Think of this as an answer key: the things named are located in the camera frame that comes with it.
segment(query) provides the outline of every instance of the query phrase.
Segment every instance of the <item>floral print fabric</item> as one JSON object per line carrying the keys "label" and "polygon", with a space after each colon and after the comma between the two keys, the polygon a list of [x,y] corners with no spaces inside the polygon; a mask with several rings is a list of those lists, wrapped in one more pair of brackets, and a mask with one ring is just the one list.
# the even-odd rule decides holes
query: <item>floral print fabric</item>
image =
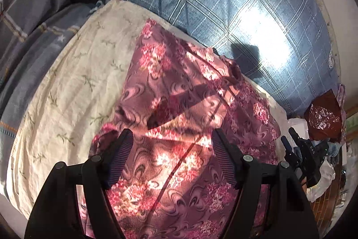
{"label": "floral print fabric", "polygon": [[[133,131],[133,148],[107,195],[127,239],[219,236],[237,191],[215,158],[213,129],[221,128],[243,153],[277,163],[280,129],[237,64],[151,19],[137,39],[114,119],[94,137],[90,156],[102,153],[124,128]],[[256,224],[264,206],[259,203]],[[93,237],[85,201],[81,217]]]}

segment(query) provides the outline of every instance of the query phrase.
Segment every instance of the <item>bed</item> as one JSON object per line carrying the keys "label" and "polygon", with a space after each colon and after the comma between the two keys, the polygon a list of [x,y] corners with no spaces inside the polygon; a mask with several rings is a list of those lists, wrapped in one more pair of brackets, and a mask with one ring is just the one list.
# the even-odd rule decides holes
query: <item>bed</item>
{"label": "bed", "polygon": [[[193,43],[235,59],[255,88],[269,99],[281,133],[286,133],[287,114],[301,114],[317,95],[331,88],[337,91],[336,70],[328,62],[330,35],[315,0],[112,1],[122,3],[120,6],[137,4],[141,7],[137,9],[146,9],[143,15],[157,18],[180,37],[192,38]],[[70,0],[0,0],[1,193],[26,217],[54,163],[75,164],[86,159],[89,143],[110,118],[116,98],[105,78],[92,78],[88,73],[65,83],[67,87],[52,83],[57,74],[69,78],[70,72],[64,71],[61,63],[66,60],[69,68],[83,64],[86,70],[96,71],[96,67],[86,67],[96,64],[91,55],[77,51],[75,45],[81,30],[90,30],[88,26],[101,29],[95,18],[103,3],[69,4]],[[131,51],[119,48],[115,40],[104,42],[103,48],[124,58],[117,63],[110,53],[105,62],[96,65],[110,69],[103,74],[116,78],[118,92]],[[48,91],[55,86],[55,91]],[[90,90],[91,98],[74,98],[81,90]],[[60,113],[54,111],[59,96],[68,100]],[[63,122],[63,131],[50,141],[51,127],[38,128],[45,120]],[[74,137],[73,127],[82,132]],[[33,130],[36,139],[28,140]],[[277,155],[283,157],[280,143],[277,146]]]}

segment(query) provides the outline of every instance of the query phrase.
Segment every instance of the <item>bedding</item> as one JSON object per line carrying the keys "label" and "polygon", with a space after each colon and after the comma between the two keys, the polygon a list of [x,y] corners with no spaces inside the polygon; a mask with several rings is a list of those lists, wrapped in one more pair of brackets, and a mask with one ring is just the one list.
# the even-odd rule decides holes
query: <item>bedding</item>
{"label": "bedding", "polygon": [[[242,153],[278,163],[280,128],[235,61],[176,38],[152,19],[137,38],[114,118],[94,137],[89,156],[103,153],[125,128],[133,147],[107,196],[126,238],[218,237],[238,191],[234,169],[224,177],[215,156],[216,128]],[[262,187],[256,226],[266,194]]]}
{"label": "bedding", "polygon": [[69,0],[0,0],[0,194],[13,140],[50,66],[94,5]]}
{"label": "bedding", "polygon": [[[58,161],[83,163],[93,137],[113,120],[137,37],[148,18],[176,37],[201,45],[156,14],[123,0],[111,0],[95,12],[62,50],[40,83],[21,121],[8,166],[10,202],[29,217],[37,195]],[[287,135],[284,109],[268,98],[270,114]],[[275,141],[276,155],[284,149]]]}
{"label": "bedding", "polygon": [[329,89],[337,93],[330,35],[315,0],[129,1],[234,59],[290,115],[302,115]]}
{"label": "bedding", "polygon": [[[150,0],[151,5],[148,0],[132,1],[235,59],[288,114],[295,108],[297,113],[304,111],[311,99],[326,89],[337,89],[335,69],[329,69],[326,62],[330,38],[314,0]],[[177,20],[173,21],[169,14],[176,3],[184,6],[177,9],[181,14],[174,12]],[[54,16],[68,4],[69,0],[0,0],[0,193],[5,196],[8,158],[28,102],[93,7],[71,6]],[[281,38],[280,28],[287,25],[286,19],[295,25]],[[223,38],[227,41],[213,45]],[[277,53],[283,52],[282,48],[288,48],[287,62],[276,68],[272,60],[280,60]]]}

